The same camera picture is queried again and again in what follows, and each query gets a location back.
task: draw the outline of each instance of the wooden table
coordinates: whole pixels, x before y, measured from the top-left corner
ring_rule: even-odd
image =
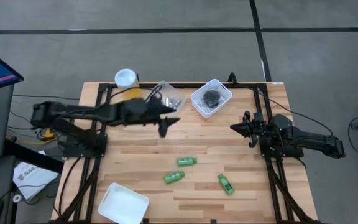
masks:
[[[80,105],[94,106],[98,82],[86,82]],[[285,86],[267,83],[271,99],[289,108]],[[99,215],[98,205],[108,188],[117,182],[149,198],[145,214],[150,223],[275,223],[272,197],[265,161],[259,145],[250,149],[249,139],[229,128],[241,121],[245,110],[255,112],[252,90],[230,89],[233,97],[227,105],[209,119],[204,119],[191,105],[192,88],[180,89],[186,95],[181,120],[170,127],[167,137],[159,138],[156,126],[107,127],[108,148],[101,160],[98,186],[94,202],[92,223],[110,223]],[[263,100],[262,109],[266,115]],[[289,112],[271,103],[273,115],[280,113],[292,119]],[[90,127],[89,121],[78,120],[76,125]],[[189,167],[177,167],[179,157],[194,156],[198,163]],[[63,196],[63,210],[78,191],[83,160],[73,169]],[[75,159],[65,161],[62,180]],[[284,159],[288,188],[299,206],[311,218],[317,218],[308,178],[303,165],[292,158]],[[166,185],[163,176],[178,170],[186,176]],[[236,190],[226,195],[218,182],[218,174],[224,174]],[[62,188],[60,182],[58,195]],[[286,219],[281,194],[282,216]],[[82,204],[81,218],[85,218],[88,194]]]

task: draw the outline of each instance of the white paper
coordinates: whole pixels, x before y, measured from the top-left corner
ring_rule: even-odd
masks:
[[[45,155],[45,151],[39,151],[38,153]],[[58,173],[56,172],[45,170],[26,162],[21,162],[15,168],[13,182],[18,186],[24,198],[29,200],[55,179],[57,175]],[[24,185],[42,186],[21,187]]]

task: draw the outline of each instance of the white plastic tray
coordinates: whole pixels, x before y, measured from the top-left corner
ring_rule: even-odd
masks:
[[[98,207],[100,215],[120,224],[138,224],[142,221],[149,199],[133,190],[112,183]]]
[[[216,90],[221,94],[219,99],[219,105],[215,108],[210,108],[203,100],[203,95],[208,90]],[[209,118],[212,114],[215,114],[220,110],[233,96],[233,94],[228,90],[219,80],[212,79],[207,84],[203,85],[193,94],[191,94],[191,104],[196,108],[196,110],[204,118]]]

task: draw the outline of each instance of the white container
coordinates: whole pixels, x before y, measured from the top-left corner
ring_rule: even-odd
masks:
[[[210,108],[203,99],[204,93],[209,90],[216,90],[221,94],[219,99],[219,104],[215,108]],[[202,115],[204,118],[209,118],[212,114],[215,114],[218,110],[220,110],[233,96],[233,94],[226,88],[224,85],[219,82],[217,79],[213,79],[209,81],[207,84],[203,85],[193,94],[191,94],[191,103],[196,108],[196,110]]]
[[[133,190],[112,183],[98,207],[100,215],[120,224],[138,224],[142,221],[149,199]]]
[[[121,90],[133,88],[122,93],[124,100],[140,97],[139,82],[137,81],[136,73],[131,69],[125,68],[118,71],[114,81]]]

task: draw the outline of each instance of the green plastic bottle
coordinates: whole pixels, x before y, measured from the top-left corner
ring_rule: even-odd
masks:
[[[227,178],[225,176],[223,176],[223,174],[219,174],[218,178],[219,178],[219,182],[221,183],[221,185],[223,187],[223,190],[228,195],[233,194],[234,193],[234,188],[231,186],[231,184],[229,183]]]
[[[183,171],[174,172],[173,174],[168,174],[164,177],[165,183],[170,184],[172,182],[178,181],[184,178],[185,173]]]
[[[178,166],[190,166],[197,163],[197,158],[186,157],[178,159]]]

